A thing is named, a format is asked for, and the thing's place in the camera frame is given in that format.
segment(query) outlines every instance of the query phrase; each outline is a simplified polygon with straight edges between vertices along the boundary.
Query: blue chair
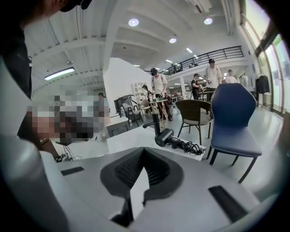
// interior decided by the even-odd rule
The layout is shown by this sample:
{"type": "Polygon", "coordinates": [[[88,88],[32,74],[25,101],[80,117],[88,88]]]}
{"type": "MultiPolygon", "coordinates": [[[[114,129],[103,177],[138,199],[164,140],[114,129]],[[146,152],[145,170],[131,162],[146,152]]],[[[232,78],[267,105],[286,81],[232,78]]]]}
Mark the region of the blue chair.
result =
{"type": "Polygon", "coordinates": [[[214,93],[211,105],[214,125],[207,159],[209,159],[212,148],[214,148],[214,152],[210,165],[213,165],[218,152],[235,155],[232,166],[239,156],[253,158],[250,166],[238,181],[241,183],[258,156],[262,155],[260,147],[248,128],[248,122],[256,108],[256,100],[239,83],[221,84],[214,93]]]}

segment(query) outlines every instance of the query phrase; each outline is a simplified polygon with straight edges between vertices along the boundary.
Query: recessed ceiling light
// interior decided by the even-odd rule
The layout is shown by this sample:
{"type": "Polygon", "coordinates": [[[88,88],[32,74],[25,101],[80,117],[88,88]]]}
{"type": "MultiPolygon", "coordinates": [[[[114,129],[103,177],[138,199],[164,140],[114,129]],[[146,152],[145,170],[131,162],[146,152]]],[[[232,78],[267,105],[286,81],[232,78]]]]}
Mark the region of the recessed ceiling light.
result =
{"type": "Polygon", "coordinates": [[[59,77],[61,75],[67,74],[67,73],[72,73],[72,72],[74,72],[74,68],[67,68],[67,69],[64,69],[62,71],[56,72],[54,74],[51,74],[51,75],[45,77],[44,79],[49,81],[49,80],[51,80],[53,78],[59,77]]]}
{"type": "Polygon", "coordinates": [[[206,24],[206,25],[210,25],[210,24],[213,23],[213,19],[212,19],[212,18],[206,18],[203,22],[204,22],[204,24],[206,24]]]}
{"type": "Polygon", "coordinates": [[[169,40],[169,43],[171,43],[171,44],[174,44],[176,42],[176,38],[171,38],[170,40],[169,40]]]}
{"type": "Polygon", "coordinates": [[[188,50],[190,53],[192,53],[192,50],[190,50],[189,48],[186,48],[186,50],[188,50]]]}
{"type": "Polygon", "coordinates": [[[139,24],[139,20],[138,19],[130,19],[129,20],[129,25],[131,26],[131,27],[135,27],[135,26],[137,26],[139,24]]]}

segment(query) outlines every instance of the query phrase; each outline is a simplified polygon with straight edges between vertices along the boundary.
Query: black hair dryer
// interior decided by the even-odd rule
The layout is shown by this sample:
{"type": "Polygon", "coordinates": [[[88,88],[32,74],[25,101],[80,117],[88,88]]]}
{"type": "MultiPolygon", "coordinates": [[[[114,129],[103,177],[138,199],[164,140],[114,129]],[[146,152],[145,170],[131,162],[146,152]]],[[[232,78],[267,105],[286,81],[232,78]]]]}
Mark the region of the black hair dryer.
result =
{"type": "Polygon", "coordinates": [[[155,142],[158,146],[164,147],[166,143],[173,137],[173,130],[165,128],[163,131],[160,131],[158,114],[153,114],[153,122],[143,125],[143,128],[146,128],[150,125],[154,125],[155,130],[155,142]]]}

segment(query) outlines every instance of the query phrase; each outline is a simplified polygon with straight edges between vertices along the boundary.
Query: handrail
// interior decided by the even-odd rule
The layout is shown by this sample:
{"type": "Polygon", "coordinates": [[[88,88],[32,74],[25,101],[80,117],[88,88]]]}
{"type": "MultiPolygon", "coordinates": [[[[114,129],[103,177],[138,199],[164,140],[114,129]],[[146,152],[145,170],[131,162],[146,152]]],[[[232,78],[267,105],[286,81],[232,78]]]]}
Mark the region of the handrail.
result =
{"type": "Polygon", "coordinates": [[[184,60],[176,65],[171,65],[167,68],[167,71],[161,72],[166,76],[173,75],[175,73],[181,72],[185,69],[193,68],[202,64],[208,63],[209,59],[214,59],[215,61],[244,57],[241,46],[234,46],[229,48],[218,49],[211,51],[209,53],[201,54],[196,57],[184,60]]]}

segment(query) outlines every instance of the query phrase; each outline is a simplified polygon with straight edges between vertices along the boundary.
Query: white column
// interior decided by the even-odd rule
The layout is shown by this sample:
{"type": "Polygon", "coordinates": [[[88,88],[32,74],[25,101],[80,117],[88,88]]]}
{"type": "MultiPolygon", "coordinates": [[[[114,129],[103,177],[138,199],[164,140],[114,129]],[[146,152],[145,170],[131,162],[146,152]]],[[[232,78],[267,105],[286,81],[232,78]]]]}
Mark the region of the white column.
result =
{"type": "Polygon", "coordinates": [[[185,91],[185,85],[184,85],[184,79],[183,77],[180,77],[180,84],[181,84],[181,92],[182,92],[182,96],[183,99],[186,100],[186,91],[185,91]]]}

